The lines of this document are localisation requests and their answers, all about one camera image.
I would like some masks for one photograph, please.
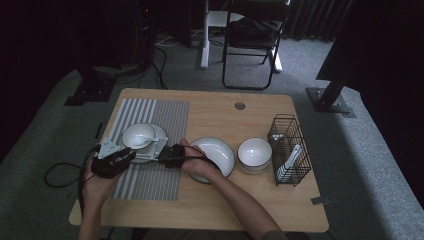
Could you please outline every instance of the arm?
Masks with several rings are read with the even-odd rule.
[[[189,145],[185,139],[182,139],[180,144]],[[186,156],[200,156],[200,153],[194,149],[186,147],[185,151]],[[260,239],[271,230],[281,230],[256,199],[224,177],[207,162],[199,159],[186,161],[182,169],[190,174],[204,177],[215,186],[230,205],[241,225],[254,239]]]
[[[84,212],[81,221],[79,240],[100,239],[101,209],[112,192],[120,175],[113,179],[100,178],[91,172],[91,161],[88,163],[84,179]]]

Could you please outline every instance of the spoon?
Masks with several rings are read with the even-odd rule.
[[[144,143],[149,142],[149,141],[157,142],[159,140],[160,140],[159,138],[148,138],[148,137],[145,137],[145,136],[136,135],[135,138],[133,139],[132,143],[133,143],[134,146],[140,146],[140,145],[143,145]]]

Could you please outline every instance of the person's left hand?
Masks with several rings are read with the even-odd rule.
[[[91,164],[92,160],[88,162],[87,170],[84,174],[84,204],[90,207],[101,208],[122,173],[112,179],[101,178],[91,172]]]

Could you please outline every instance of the table top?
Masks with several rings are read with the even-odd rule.
[[[105,136],[111,131],[124,98],[189,101],[187,140],[219,138],[232,148],[235,157],[238,146],[244,140],[251,137],[267,139],[276,114],[296,114],[292,99],[286,95],[124,89],[105,129]],[[236,103],[244,103],[245,109],[236,109]],[[236,161],[228,178],[256,198],[282,230],[328,230],[323,205],[313,205],[311,202],[312,198],[320,196],[313,170],[297,186],[276,186],[271,165],[264,173],[249,175],[241,170]],[[74,204],[69,221],[73,225],[81,223],[78,201]],[[102,208],[102,225],[243,230],[216,189],[195,181],[186,173],[181,175],[178,201],[108,199]]]

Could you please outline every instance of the wire basket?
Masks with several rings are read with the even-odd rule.
[[[305,140],[294,115],[277,114],[268,133],[275,182],[294,184],[311,170]]]

